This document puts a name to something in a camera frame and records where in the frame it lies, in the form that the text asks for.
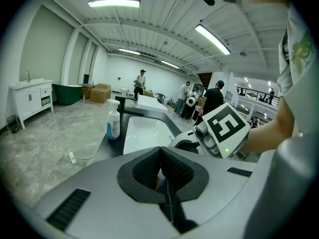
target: gray floor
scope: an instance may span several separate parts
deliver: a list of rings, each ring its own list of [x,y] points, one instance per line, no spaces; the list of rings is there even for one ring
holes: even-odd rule
[[[133,105],[127,100],[126,106]],[[172,107],[167,108],[182,132],[191,130],[194,122],[180,120]],[[106,132],[108,111],[107,103],[80,100],[71,106],[54,106],[53,113],[43,111],[33,116],[25,122],[26,129],[16,134],[0,135],[0,173],[8,192],[32,207],[78,169],[99,161],[77,158],[77,168],[68,153],[82,158],[96,154]]]

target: black shirt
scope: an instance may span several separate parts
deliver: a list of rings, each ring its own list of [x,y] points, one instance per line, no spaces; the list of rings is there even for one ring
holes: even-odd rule
[[[207,97],[207,100],[205,102],[203,115],[210,113],[219,107],[219,105],[222,105],[224,101],[223,94],[218,88],[207,90],[204,97]]]

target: black trash can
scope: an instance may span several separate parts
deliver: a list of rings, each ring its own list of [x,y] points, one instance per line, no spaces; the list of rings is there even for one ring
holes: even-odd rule
[[[8,129],[11,131],[11,133],[17,133],[19,131],[18,120],[16,115],[8,117],[6,119],[6,122],[8,123]]]

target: ceiling light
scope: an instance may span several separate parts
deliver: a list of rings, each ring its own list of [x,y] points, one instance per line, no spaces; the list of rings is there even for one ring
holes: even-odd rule
[[[119,50],[123,51],[123,52],[131,53],[131,54],[134,54],[134,55],[139,55],[140,54],[139,52],[136,52],[136,51],[133,51],[133,50],[126,50],[126,49],[122,49],[122,48],[119,48]]]
[[[128,6],[139,8],[141,4],[140,0],[92,0],[88,1],[89,7],[100,6]]]
[[[230,54],[230,50],[208,29],[206,29],[201,24],[198,25],[195,30],[205,36],[208,40],[210,40],[213,44],[215,44],[225,55]]]
[[[161,62],[164,63],[164,64],[167,64],[167,65],[169,65],[169,66],[171,66],[171,67],[173,67],[173,68],[177,68],[177,69],[180,68],[180,67],[175,66],[175,65],[173,65],[173,64],[171,64],[171,63],[168,63],[168,62],[166,62],[166,61],[164,61],[164,60],[162,60]]]

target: power strip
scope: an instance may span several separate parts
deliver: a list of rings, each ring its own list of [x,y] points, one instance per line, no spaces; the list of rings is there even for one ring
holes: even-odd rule
[[[70,156],[70,159],[71,159],[71,162],[72,162],[72,164],[74,165],[74,164],[76,164],[76,160],[75,160],[75,157],[74,157],[74,155],[73,155],[73,152],[71,151],[71,152],[69,152],[69,156]]]

